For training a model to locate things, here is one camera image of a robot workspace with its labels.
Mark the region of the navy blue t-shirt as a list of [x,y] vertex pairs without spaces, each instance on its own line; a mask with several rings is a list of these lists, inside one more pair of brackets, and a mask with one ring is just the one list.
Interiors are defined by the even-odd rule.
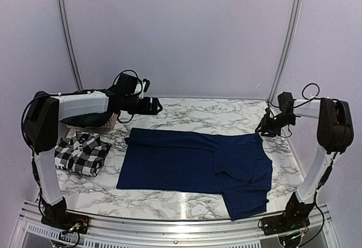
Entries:
[[117,189],[219,194],[231,220],[267,209],[273,165],[257,133],[133,128]]

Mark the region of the black white plaid shirt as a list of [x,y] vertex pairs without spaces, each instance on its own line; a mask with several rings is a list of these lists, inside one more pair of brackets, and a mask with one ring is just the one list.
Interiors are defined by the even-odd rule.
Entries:
[[96,177],[105,164],[112,144],[104,142],[98,133],[75,132],[62,137],[54,148],[57,169]]

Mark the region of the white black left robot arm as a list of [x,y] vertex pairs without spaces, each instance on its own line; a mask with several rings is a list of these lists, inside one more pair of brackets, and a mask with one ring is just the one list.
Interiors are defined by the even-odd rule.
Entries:
[[73,93],[49,94],[39,91],[21,116],[21,134],[31,150],[33,177],[40,189],[42,222],[67,228],[75,217],[67,212],[66,200],[59,187],[54,148],[58,125],[64,119],[92,114],[157,115],[163,109],[158,98],[145,97],[150,81],[139,79],[130,70],[118,74],[107,89],[88,89]]

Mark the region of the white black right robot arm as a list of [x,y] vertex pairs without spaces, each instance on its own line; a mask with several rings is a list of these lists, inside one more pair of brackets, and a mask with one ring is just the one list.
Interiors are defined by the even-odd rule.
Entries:
[[295,125],[297,118],[316,119],[318,148],[305,180],[292,193],[282,214],[263,218],[266,229],[292,230],[308,219],[316,206],[316,195],[328,180],[338,155],[352,144],[354,129],[348,102],[335,98],[295,99],[290,92],[278,96],[279,114],[266,108],[255,129],[264,137],[278,137],[282,128]]

